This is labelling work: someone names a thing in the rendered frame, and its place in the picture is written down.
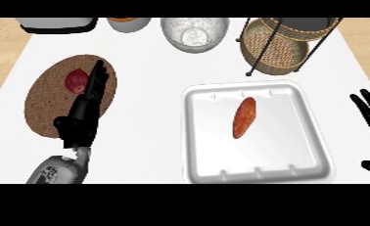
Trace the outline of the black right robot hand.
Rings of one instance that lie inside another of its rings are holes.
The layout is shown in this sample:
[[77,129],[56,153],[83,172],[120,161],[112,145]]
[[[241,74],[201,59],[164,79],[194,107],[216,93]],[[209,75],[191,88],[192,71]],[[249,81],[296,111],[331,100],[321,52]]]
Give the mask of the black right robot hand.
[[367,125],[370,126],[370,91],[367,89],[361,89],[360,94],[361,96],[351,94],[349,99],[360,110]]

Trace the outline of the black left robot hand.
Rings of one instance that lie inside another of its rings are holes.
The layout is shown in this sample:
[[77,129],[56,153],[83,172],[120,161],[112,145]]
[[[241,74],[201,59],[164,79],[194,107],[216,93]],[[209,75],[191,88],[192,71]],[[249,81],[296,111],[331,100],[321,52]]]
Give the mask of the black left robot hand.
[[65,149],[89,147],[93,144],[106,79],[106,68],[102,60],[98,60],[84,93],[77,96],[68,115],[58,116],[53,120]]

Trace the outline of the white plastic tray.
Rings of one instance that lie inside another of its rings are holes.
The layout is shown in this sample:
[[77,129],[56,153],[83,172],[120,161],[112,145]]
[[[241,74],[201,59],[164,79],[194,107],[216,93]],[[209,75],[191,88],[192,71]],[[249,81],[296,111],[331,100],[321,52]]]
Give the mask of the white plastic tray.
[[[232,137],[246,98],[256,119]],[[330,183],[336,168],[308,100],[287,80],[209,84],[182,96],[183,175],[194,184]]]

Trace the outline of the tiered wicker basket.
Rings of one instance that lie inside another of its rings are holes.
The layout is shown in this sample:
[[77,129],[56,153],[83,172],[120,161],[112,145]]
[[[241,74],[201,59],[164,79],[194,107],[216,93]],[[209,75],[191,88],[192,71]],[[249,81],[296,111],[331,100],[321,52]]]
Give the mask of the tiered wicker basket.
[[240,50],[250,70],[268,75],[299,72],[342,18],[256,18],[247,20]]

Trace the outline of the orange sweet potato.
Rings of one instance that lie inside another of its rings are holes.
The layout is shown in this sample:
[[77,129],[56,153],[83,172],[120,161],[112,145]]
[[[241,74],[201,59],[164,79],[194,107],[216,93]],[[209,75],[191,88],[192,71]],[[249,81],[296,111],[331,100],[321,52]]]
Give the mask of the orange sweet potato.
[[249,97],[241,102],[232,120],[232,137],[238,139],[256,119],[256,100]]

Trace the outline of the round brown placemat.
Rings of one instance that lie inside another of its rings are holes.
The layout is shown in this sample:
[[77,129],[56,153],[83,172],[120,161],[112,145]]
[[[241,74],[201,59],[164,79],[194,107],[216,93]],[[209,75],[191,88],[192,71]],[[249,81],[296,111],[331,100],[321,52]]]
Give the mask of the round brown placemat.
[[103,114],[114,99],[117,88],[115,71],[109,62],[96,55],[77,55],[59,61],[35,80],[25,100],[25,120],[31,131],[43,137],[58,138],[53,119],[69,112],[77,94],[65,87],[65,78],[69,72],[80,69],[92,73],[98,60],[103,61],[108,79],[103,97],[99,105],[99,114]]

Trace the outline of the dark red onion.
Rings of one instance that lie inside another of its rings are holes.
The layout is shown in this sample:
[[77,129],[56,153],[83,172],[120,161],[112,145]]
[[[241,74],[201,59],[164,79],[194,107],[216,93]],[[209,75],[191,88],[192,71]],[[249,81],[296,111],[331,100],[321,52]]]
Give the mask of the dark red onion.
[[65,88],[74,94],[81,94],[86,90],[89,75],[78,68],[72,70],[65,77]]

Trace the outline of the grey and black appliance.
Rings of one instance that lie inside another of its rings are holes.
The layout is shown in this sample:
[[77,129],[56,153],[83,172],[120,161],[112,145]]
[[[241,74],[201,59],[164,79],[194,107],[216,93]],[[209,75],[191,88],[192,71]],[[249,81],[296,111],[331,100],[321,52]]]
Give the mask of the grey and black appliance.
[[69,34],[93,30],[98,18],[16,18],[21,28],[32,34]]

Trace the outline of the grey bowl with orange food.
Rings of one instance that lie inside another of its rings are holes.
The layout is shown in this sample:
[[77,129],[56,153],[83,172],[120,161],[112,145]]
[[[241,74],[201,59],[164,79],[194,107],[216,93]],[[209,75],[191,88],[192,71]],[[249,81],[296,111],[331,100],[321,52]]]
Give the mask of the grey bowl with orange food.
[[112,29],[123,33],[139,31],[149,23],[149,18],[108,18]]

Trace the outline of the white marbled pot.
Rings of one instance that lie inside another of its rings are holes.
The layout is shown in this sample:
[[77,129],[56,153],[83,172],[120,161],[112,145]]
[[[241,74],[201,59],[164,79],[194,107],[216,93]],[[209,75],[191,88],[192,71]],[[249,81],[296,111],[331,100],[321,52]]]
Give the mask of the white marbled pot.
[[219,44],[229,26],[229,18],[161,18],[163,35],[182,52],[198,54]]

